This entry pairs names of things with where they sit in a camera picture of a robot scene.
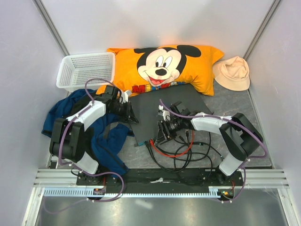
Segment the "dark grey network switch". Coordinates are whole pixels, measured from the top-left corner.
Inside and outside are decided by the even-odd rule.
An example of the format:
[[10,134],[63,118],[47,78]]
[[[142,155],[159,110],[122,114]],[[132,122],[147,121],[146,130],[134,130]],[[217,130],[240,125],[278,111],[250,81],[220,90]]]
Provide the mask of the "dark grey network switch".
[[174,85],[131,97],[133,111],[139,121],[138,124],[131,124],[136,140],[135,146],[143,145],[145,141],[157,136],[158,121],[162,119],[158,115],[160,99],[167,107],[181,101],[190,112],[195,110],[211,113],[201,98],[201,94],[191,84]]

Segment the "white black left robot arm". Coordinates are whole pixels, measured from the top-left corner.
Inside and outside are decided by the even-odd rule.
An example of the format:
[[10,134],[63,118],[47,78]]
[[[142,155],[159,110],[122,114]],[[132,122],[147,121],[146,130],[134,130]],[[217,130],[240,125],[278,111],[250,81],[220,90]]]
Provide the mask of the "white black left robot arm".
[[107,86],[105,91],[93,97],[85,89],[90,101],[72,116],[54,121],[49,147],[50,153],[58,157],[59,164],[69,164],[83,171],[93,185],[103,181],[103,173],[98,171],[98,160],[88,153],[86,130],[107,113],[117,115],[122,122],[139,123],[128,100],[132,94],[130,90],[123,92],[116,86]]

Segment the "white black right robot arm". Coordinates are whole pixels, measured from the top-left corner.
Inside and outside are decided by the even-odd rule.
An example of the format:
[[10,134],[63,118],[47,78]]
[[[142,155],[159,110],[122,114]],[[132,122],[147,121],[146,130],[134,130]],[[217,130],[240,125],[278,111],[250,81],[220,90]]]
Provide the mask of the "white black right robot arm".
[[191,112],[179,101],[170,107],[161,102],[158,115],[163,119],[158,121],[158,134],[154,145],[174,139],[182,129],[206,131],[222,136],[229,153],[219,164],[215,179],[223,186],[232,180],[232,174],[259,146],[264,146],[260,132],[242,113],[217,116],[201,111]]

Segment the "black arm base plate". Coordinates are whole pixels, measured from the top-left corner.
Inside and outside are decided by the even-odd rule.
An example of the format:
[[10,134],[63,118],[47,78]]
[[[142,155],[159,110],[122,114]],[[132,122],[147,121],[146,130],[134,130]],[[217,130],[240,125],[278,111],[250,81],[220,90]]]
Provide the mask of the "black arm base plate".
[[235,188],[243,185],[243,173],[237,171],[225,178],[210,168],[187,168],[179,173],[166,172],[160,169],[130,169],[123,177],[114,178],[112,175],[89,177],[79,174],[78,186],[104,186],[111,192],[206,192],[210,187]]

